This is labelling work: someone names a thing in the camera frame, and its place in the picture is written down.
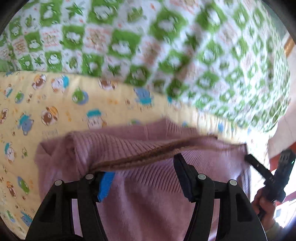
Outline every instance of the green checkered blanket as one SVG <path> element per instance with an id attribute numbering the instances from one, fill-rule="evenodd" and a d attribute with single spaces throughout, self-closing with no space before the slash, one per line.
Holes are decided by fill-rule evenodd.
<path id="1" fill-rule="evenodd" d="M 149 87 L 267 131 L 288 106 L 280 39 L 254 0 L 30 0 L 0 37 L 1 71 Z"/>

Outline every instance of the brown trim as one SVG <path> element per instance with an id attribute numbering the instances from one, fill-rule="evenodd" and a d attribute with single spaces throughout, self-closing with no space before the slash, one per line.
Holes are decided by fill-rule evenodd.
<path id="1" fill-rule="evenodd" d="M 295 46 L 295 43 L 294 43 L 292 37 L 290 36 L 285 44 L 285 47 L 284 47 L 285 54 L 287 57 L 290 55 L 294 46 Z"/>

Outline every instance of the human hand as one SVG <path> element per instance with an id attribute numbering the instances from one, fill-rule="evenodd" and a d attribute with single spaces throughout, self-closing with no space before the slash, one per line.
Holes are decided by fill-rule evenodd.
<path id="1" fill-rule="evenodd" d="M 252 202 L 252 207 L 255 213 L 259 214 L 259 208 L 261 207 L 266 214 L 263 216 L 261 220 L 261 224 L 265 231 L 269 230 L 275 223 L 274 212 L 276 210 L 276 202 L 270 202 L 265 197 L 262 197 L 263 188 L 259 189 L 257 194 L 255 195 L 255 199 Z"/>

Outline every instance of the ribbed knit fabric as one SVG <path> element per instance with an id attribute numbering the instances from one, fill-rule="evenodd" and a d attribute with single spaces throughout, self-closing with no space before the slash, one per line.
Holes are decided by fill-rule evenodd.
<path id="1" fill-rule="evenodd" d="M 183 240 L 194 204 L 183 196 L 170 158 L 178 152 L 199 173 L 221 182 L 236 179 L 249 195 L 245 145 L 201 137 L 194 128 L 163 119 L 146 126 L 72 132 L 40 143 L 35 156 L 40 196 L 57 179 L 69 182 L 95 170 L 118 170 L 108 197 L 98 204 L 108 239 Z M 215 237 L 217 208 L 215 202 L 210 239 Z"/>

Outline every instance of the pink sweater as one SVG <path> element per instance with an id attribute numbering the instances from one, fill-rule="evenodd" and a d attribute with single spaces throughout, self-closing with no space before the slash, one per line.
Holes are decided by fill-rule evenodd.
<path id="1" fill-rule="evenodd" d="M 168 145 L 172 148 L 162 161 L 145 155 Z M 167 119 L 146 126 L 72 132 L 40 143 L 35 156 L 40 195 L 44 198 L 57 179 L 69 182 L 94 170 L 119 170 L 108 197 L 97 205 L 108 239 L 183 240 L 194 204 L 184 197 L 173 167 L 171 157 L 180 151 L 199 173 L 221 182 L 236 179 L 249 195 L 245 145 L 199 137 L 196 129 L 179 127 Z M 217 201 L 210 240 L 215 239 L 218 207 Z M 79 233 L 77 216 L 74 210 L 75 231 Z"/>

